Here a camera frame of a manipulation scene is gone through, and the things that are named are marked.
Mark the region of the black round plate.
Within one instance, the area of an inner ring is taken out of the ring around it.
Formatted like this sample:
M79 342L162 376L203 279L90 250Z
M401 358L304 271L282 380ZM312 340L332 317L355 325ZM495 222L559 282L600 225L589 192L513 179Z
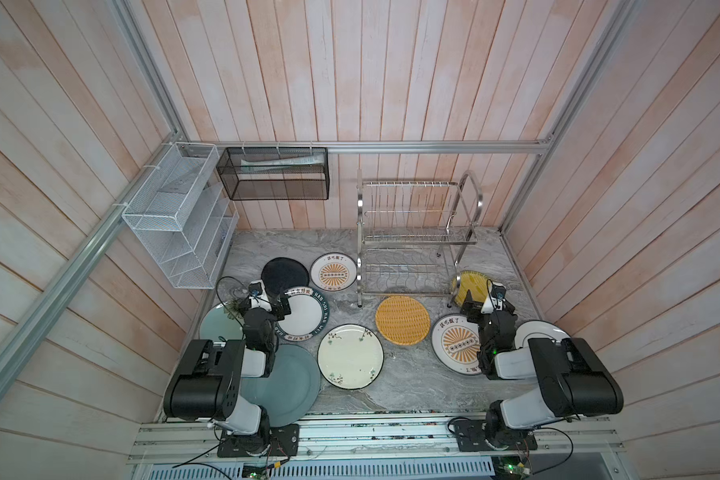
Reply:
M265 264L261 280L267 294L277 297L291 288L307 287L310 276L301 262L288 257L277 257Z

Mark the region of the white plate green lettered rim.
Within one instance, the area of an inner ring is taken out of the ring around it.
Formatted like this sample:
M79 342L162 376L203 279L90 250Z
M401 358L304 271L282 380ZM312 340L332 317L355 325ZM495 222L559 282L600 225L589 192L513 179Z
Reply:
M279 337L291 342L309 340L323 331L330 307L324 295L310 287L294 287L284 292L291 313L275 324Z

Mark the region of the small orange sunburst plate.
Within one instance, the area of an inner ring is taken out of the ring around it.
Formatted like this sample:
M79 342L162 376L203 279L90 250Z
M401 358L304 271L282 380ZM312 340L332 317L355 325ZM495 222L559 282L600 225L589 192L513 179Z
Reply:
M336 292L352 286L357 278L357 266L348 255L330 252L318 257L310 267L310 279L320 290Z

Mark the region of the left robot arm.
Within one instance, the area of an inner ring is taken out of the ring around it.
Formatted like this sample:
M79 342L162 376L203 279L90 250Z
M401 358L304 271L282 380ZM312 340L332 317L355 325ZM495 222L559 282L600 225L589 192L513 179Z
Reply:
M269 415L241 396L241 380L269 377L279 347L275 324L291 309L285 295L267 300L251 295L243 310L242 338L189 343L168 383L163 412L168 418L207 421L222 430L224 442L254 456L271 446Z

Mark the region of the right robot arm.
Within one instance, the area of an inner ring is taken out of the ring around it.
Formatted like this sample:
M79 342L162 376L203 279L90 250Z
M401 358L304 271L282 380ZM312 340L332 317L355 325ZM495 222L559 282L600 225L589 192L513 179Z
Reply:
M534 430L568 417L622 411L621 387L588 342L567 333L556 338L556 326L544 321L517 325L515 307L500 287L482 301L467 292L461 313L478 327L476 358L488 379L536 382L534 389L490 405L483 426L490 448L530 445ZM542 329L534 330L536 324Z

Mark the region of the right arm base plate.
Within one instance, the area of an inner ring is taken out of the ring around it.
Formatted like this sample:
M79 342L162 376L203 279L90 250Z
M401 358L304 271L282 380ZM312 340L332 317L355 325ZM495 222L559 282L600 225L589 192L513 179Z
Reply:
M500 421L455 417L447 423L447 430L456 439L460 452L525 452L538 449L536 438L530 430L509 429Z

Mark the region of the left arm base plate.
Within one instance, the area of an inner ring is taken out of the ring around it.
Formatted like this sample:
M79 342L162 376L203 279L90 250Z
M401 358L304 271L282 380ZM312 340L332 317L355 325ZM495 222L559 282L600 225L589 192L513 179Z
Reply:
M272 427L267 432L261 429L253 435L236 435L223 430L217 456L243 458L263 457L269 454L293 457L297 455L299 433L300 426L297 424Z

